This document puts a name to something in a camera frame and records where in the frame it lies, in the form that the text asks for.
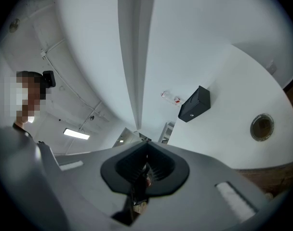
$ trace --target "circular hole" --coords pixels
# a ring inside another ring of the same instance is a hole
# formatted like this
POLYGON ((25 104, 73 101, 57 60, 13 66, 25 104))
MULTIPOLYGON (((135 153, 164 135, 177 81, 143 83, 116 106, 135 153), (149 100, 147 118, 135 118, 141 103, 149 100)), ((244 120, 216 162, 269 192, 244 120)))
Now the circular hole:
POLYGON ((15 32, 15 31, 18 29, 19 24, 20 24, 20 20, 19 20, 18 18, 14 19, 14 20, 12 21, 12 23, 10 24, 9 31, 10 31, 11 33, 15 32))
POLYGON ((274 129, 272 117, 267 114, 258 115, 252 122, 251 134, 257 141, 265 141, 268 139, 274 129))

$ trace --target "clear plastic bottle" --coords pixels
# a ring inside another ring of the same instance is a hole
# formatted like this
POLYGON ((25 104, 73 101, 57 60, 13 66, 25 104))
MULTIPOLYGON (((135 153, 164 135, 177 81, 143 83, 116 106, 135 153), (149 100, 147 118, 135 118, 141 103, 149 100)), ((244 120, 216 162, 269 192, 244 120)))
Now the clear plastic bottle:
POLYGON ((181 107, 184 103, 180 98, 173 96, 169 91, 164 91, 161 96, 175 106, 181 107))

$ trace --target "person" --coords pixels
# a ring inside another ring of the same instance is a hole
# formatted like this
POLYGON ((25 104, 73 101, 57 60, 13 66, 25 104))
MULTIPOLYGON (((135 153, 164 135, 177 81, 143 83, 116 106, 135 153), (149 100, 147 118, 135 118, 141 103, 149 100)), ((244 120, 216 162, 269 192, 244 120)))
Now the person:
POLYGON ((55 87, 53 71, 45 71, 43 75, 29 71, 17 72, 16 82, 21 83, 22 88, 27 89, 27 99, 22 100, 22 108, 16 112, 13 128, 32 137, 25 131, 24 125, 29 116, 34 116, 35 111, 40 110, 40 101, 46 99, 46 90, 55 87))

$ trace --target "gray surface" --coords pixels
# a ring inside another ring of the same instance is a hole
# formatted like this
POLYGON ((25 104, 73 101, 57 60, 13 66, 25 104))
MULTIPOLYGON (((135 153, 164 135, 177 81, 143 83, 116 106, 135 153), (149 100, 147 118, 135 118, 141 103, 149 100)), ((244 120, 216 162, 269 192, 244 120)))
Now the gray surface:
POLYGON ((229 181, 256 209, 267 204, 263 193, 239 173, 205 155, 156 143, 189 164, 184 185, 173 195, 150 198, 146 211, 133 224, 145 230, 223 230, 238 224, 215 185, 229 181))
POLYGON ((87 154, 58 156, 59 164, 82 161, 83 165, 74 169, 63 171, 62 174, 68 179, 75 189, 92 205, 112 216, 123 209, 126 195, 112 192, 102 179, 100 167, 108 158, 119 154, 136 143, 114 147, 87 154))
POLYGON ((126 197, 106 186, 100 176, 100 166, 135 144, 138 142, 59 157, 62 164, 84 162, 79 168, 62 172, 47 145, 36 145, 12 128, 0 129, 0 179, 22 213, 44 230, 254 230, 281 203, 277 198, 267 205, 256 186, 211 157, 156 143, 187 161, 189 177, 174 194, 150 198, 145 213, 131 227, 126 227, 110 217, 122 209, 126 197), (229 181, 261 212, 240 225, 215 188, 224 181, 229 181))
POLYGON ((39 148, 48 182, 67 216, 71 230, 128 230, 128 227, 116 222, 100 211, 97 208, 100 207, 99 205, 94 206, 92 202, 89 202, 88 197, 90 196, 81 195, 81 192, 64 176, 51 149, 47 145, 39 144, 39 148))

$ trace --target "white panel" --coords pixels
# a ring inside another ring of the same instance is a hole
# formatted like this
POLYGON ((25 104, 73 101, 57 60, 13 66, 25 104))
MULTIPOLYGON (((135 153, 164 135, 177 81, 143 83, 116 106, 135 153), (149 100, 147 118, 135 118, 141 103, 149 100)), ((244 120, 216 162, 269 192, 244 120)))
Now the white panel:
POLYGON ((253 58, 227 47, 222 71, 205 86, 211 108, 189 122, 177 120, 169 145, 212 156, 231 168, 275 167, 293 162, 293 108, 274 78, 253 58), (274 131, 266 141, 250 133, 267 113, 274 131))
POLYGON ((43 50, 48 50, 64 38, 54 6, 45 10, 41 16, 37 16, 34 20, 34 30, 43 50))
POLYGON ((55 5, 68 47, 90 86, 117 117, 135 126, 120 48, 118 0, 55 0, 55 5))
POLYGON ((88 105, 96 107, 96 105, 99 104, 100 100, 82 76, 65 42, 59 44, 47 53, 47 57, 66 83, 69 84, 88 105))

